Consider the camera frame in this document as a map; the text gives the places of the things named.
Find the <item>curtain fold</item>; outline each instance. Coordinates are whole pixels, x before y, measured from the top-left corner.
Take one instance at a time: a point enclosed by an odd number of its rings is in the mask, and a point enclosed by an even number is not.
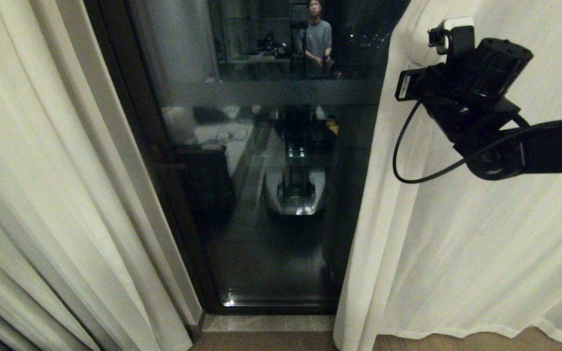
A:
[[[158,240],[172,239],[165,220],[152,224],[142,209],[148,176],[141,186],[124,166],[132,162],[123,153],[141,163],[138,151],[116,148],[98,122],[106,98],[96,100],[72,47],[55,2],[0,1],[0,342],[28,350],[188,349],[176,304],[194,320],[197,306],[184,297],[191,285],[181,277],[188,285],[179,289],[175,274],[185,271],[169,268],[167,258],[181,263],[174,242],[173,252],[159,249]],[[164,226],[163,238],[154,226]]]
[[[562,341],[562,174],[487,182],[460,167],[414,186],[393,176],[393,144],[413,105],[394,99],[399,73],[437,63],[426,31],[460,16],[474,17],[477,43],[501,38],[531,49],[535,58],[507,98],[531,124],[562,119],[562,3],[412,0],[390,44],[335,323],[342,351],[371,350],[379,333],[515,337],[529,326]],[[405,178],[460,158],[420,110],[399,154]]]

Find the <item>wooden floor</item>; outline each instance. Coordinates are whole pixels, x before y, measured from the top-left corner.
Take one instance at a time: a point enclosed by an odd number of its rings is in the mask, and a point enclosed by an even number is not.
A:
[[[330,331],[205,332],[190,351],[336,351]],[[466,338],[431,335],[409,340],[380,335],[373,351],[562,351],[562,343],[538,329],[526,329],[509,339],[493,333]]]

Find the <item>gray t-shirt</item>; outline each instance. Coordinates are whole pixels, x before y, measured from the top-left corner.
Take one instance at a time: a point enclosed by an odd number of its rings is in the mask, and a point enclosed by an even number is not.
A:
[[[307,51],[317,58],[322,58],[326,49],[331,47],[331,25],[325,20],[321,20],[318,24],[309,24],[307,27],[307,38],[305,44]],[[298,49],[303,52],[303,38],[305,30],[303,29],[299,35]],[[322,76],[322,67],[313,60],[307,59],[307,76]]]

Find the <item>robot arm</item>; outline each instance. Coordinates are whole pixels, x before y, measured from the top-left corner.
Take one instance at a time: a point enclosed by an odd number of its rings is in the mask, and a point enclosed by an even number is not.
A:
[[[464,159],[426,178],[431,180],[463,163],[476,176],[500,180],[524,173],[562,173],[562,120],[529,124],[519,107],[504,97],[508,87],[533,58],[525,47],[508,40],[485,38],[474,46],[471,18],[446,20],[431,29],[429,46],[448,54],[446,63],[403,71],[396,89],[399,101],[417,100]],[[513,121],[518,127],[502,129]]]

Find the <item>dark wooden door frame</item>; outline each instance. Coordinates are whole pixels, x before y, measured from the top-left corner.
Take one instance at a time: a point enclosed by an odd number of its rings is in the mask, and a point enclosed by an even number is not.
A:
[[[84,0],[112,82],[158,194],[179,253],[207,313],[335,314],[335,306],[234,306],[221,304],[200,228],[187,196],[187,165],[176,163],[161,110],[134,33],[126,0]]]

